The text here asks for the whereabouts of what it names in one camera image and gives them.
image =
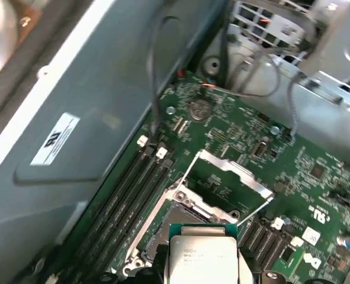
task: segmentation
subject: white sticker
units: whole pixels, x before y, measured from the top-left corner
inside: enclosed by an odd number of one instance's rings
[[[318,259],[317,257],[313,257],[310,253],[305,253],[303,255],[305,263],[310,263],[314,269],[318,269],[321,265],[321,259]]]
[[[65,112],[34,156],[31,166],[49,166],[70,137],[79,120],[79,117]]]
[[[304,240],[306,240],[309,244],[315,246],[319,240],[321,234],[310,227],[306,227],[305,232],[302,236]]]

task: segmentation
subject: chip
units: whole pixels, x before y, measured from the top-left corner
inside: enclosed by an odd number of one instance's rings
[[[293,254],[293,249],[290,247],[286,247],[284,250],[283,254],[281,255],[281,258],[285,261],[288,262],[288,260],[291,258],[291,255]]]
[[[285,177],[284,179],[278,180],[274,185],[275,192],[282,192],[290,183],[289,178]]]
[[[335,269],[342,270],[345,267],[345,263],[336,256],[329,256],[326,262]]]
[[[310,174],[315,178],[320,179],[324,171],[325,171],[325,168],[321,164],[315,163],[312,170],[310,171]]]
[[[160,244],[168,244],[168,227],[171,223],[203,223],[201,217],[196,216],[181,205],[173,205],[162,221],[158,232],[151,238],[145,249],[145,255],[149,260],[154,260],[157,247]]]
[[[276,152],[275,150],[273,150],[273,149],[271,149],[271,151],[270,151],[270,156],[272,157],[272,158],[277,158],[277,155],[278,155],[278,152]]]

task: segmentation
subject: capacitor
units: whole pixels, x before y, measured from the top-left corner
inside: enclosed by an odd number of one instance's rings
[[[280,134],[280,128],[278,128],[278,126],[274,125],[270,128],[270,133],[272,135],[278,136]]]
[[[336,243],[339,246],[342,246],[347,250],[350,250],[350,237],[345,237],[343,235],[340,235],[339,237],[336,238]]]

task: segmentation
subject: gray cable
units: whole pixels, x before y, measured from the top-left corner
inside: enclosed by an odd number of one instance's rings
[[[243,84],[241,85],[240,89],[238,90],[238,92],[234,92],[234,91],[229,91],[226,90],[224,88],[220,88],[220,87],[216,87],[215,89],[219,90],[219,91],[224,91],[230,95],[233,96],[240,96],[240,97],[246,97],[246,98],[264,98],[264,97],[268,97],[273,95],[274,93],[276,93],[277,89],[280,87],[280,81],[281,81],[281,72],[280,72],[280,68],[276,65],[275,61],[273,60],[273,58],[270,56],[271,54],[283,54],[283,53],[287,53],[287,54],[293,54],[293,53],[297,53],[298,52],[298,48],[297,47],[291,47],[291,48],[284,48],[284,47],[270,47],[265,49],[259,42],[258,40],[253,37],[247,30],[242,30],[242,33],[248,37],[252,42],[254,42],[258,47],[259,50],[256,51],[253,54],[254,57],[254,62],[252,64],[252,68],[249,72],[249,74],[247,75],[247,77],[245,78],[245,81],[243,82]],[[245,93],[244,90],[246,89],[247,84],[251,81],[252,77],[255,75],[255,73],[258,71],[259,66],[260,66],[260,60],[262,59],[262,57],[265,56],[267,58],[267,60],[270,62],[270,64],[272,65],[272,67],[275,69],[275,73],[276,73],[276,85],[275,87],[266,95],[257,95],[255,93]],[[230,80],[228,80],[228,85],[231,85],[232,80],[234,78],[234,73],[236,73],[237,71],[237,67],[235,68],[235,70],[233,71],[233,75],[230,77]]]
[[[301,80],[307,78],[307,76],[303,72],[298,72],[296,75],[294,75],[289,82],[288,88],[287,88],[287,100],[288,100],[288,106],[290,108],[291,114],[292,114],[292,120],[293,125],[290,131],[290,136],[294,138],[296,135],[298,129],[299,129],[299,118],[297,115],[297,109],[296,104],[294,103],[293,98],[293,89],[296,84],[298,84]]]

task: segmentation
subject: mounting hole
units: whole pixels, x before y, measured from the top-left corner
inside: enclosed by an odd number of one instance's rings
[[[212,217],[212,218],[210,219],[210,221],[211,221],[212,223],[219,223],[220,219],[217,218],[217,217]]]
[[[215,77],[220,69],[220,58],[218,56],[208,56],[202,63],[202,72],[206,77]]]
[[[178,201],[183,201],[184,200],[184,194],[179,192],[177,195],[176,195],[176,199]]]
[[[48,73],[49,73],[49,66],[48,65],[41,67],[37,72],[37,79],[41,79],[41,78],[47,76]]]
[[[270,279],[278,279],[278,278],[279,278],[279,275],[276,274],[276,273],[273,273],[273,272],[268,272],[268,273],[266,274],[266,276],[267,276],[268,278],[270,278]]]
[[[144,265],[144,262],[141,259],[137,259],[134,264],[135,267],[142,267]]]
[[[235,219],[238,219],[240,218],[241,214],[239,213],[238,210],[232,210],[230,211],[229,215]]]

